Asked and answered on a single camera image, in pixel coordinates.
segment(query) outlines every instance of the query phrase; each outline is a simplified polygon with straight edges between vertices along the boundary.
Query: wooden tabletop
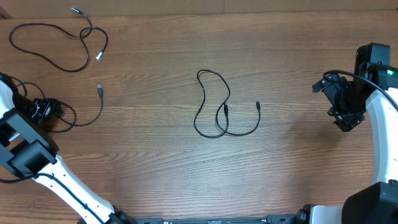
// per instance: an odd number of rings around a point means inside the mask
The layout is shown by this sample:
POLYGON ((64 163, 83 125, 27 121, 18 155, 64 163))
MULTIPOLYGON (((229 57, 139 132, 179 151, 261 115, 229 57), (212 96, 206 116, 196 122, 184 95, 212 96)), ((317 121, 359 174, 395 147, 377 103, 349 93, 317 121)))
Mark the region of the wooden tabletop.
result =
MULTIPOLYGON (((391 45, 398 63, 396 11, 300 12, 204 16, 92 17, 109 35, 86 43, 90 64, 67 73, 24 54, 8 41, 26 22, 57 24, 73 33, 82 18, 0 21, 0 70, 38 84, 47 97, 76 109, 78 122, 100 107, 90 126, 52 134, 69 168, 97 194, 132 217, 264 217, 295 213, 306 203, 342 205, 370 185, 373 140, 366 121, 342 133, 327 116, 330 103, 312 85, 331 69, 353 71, 356 49, 391 45), (245 137, 201 137, 193 118, 203 100, 196 72, 220 72, 231 88, 230 131, 245 137)), ((25 27, 17 45, 68 69, 84 64, 85 51, 48 27, 25 27)), ((227 91, 202 75, 207 101, 198 128, 217 134, 215 112, 227 91)), ((39 92, 28 86, 28 97, 39 92)), ((56 128, 65 128, 59 123, 56 128)), ((4 169, 1 177, 12 178, 4 169)), ((75 223, 79 216, 51 191, 27 180, 0 185, 1 223, 75 223)))

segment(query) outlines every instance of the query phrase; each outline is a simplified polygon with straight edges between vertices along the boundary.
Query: beige wall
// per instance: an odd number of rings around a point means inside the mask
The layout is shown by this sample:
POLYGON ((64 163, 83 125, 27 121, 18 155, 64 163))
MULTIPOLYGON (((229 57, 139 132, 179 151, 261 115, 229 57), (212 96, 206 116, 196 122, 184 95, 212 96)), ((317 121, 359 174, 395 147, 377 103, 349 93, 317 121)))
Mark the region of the beige wall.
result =
POLYGON ((398 0, 0 0, 8 17, 71 17, 75 6, 90 16, 209 14, 281 11, 394 10, 398 0))

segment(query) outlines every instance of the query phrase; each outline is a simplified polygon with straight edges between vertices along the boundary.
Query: wooden table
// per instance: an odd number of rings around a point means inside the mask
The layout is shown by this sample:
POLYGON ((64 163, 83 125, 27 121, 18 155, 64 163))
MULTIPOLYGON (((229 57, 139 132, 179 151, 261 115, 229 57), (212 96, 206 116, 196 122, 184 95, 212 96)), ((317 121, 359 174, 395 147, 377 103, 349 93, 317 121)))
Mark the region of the wooden table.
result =
MULTIPOLYGON (((97 114, 96 85, 103 85, 99 120, 52 136, 71 170, 132 217, 295 213, 306 203, 341 205, 370 184, 373 141, 367 115, 352 132, 342 133, 326 114, 328 100, 313 94, 312 85, 327 70, 353 71, 356 49, 370 42, 391 45, 391 64, 397 66, 396 11, 91 20, 108 33, 109 45, 96 61, 104 37, 92 33, 86 40, 90 65, 78 73, 62 72, 14 49, 8 36, 25 22, 78 33, 86 26, 84 19, 0 21, 1 71, 37 83, 48 97, 73 106, 79 123, 97 114), (255 102, 261 102, 257 131, 219 139, 195 131, 193 118, 203 99, 196 72, 202 68, 220 72, 231 87, 231 131, 251 129, 257 120, 255 102)), ((23 28, 14 40, 65 68, 85 61, 79 40, 48 27, 23 28)), ((227 91, 218 77, 202 78, 207 101, 198 127, 216 134, 215 111, 227 91)), ((39 96, 34 87, 28 89, 29 98, 39 96)), ((3 169, 0 174, 11 178, 3 169)), ((0 189, 1 223, 79 219, 33 181, 0 189)))

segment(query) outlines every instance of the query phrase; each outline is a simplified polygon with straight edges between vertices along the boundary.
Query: wall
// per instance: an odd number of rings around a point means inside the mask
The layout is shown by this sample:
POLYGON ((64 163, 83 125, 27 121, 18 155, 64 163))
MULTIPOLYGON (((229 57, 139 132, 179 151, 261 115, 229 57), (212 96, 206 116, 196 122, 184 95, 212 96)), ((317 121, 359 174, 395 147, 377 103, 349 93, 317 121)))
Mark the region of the wall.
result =
POLYGON ((75 6, 90 16, 211 14, 280 11, 393 10, 398 0, 0 0, 7 17, 71 17, 75 6))

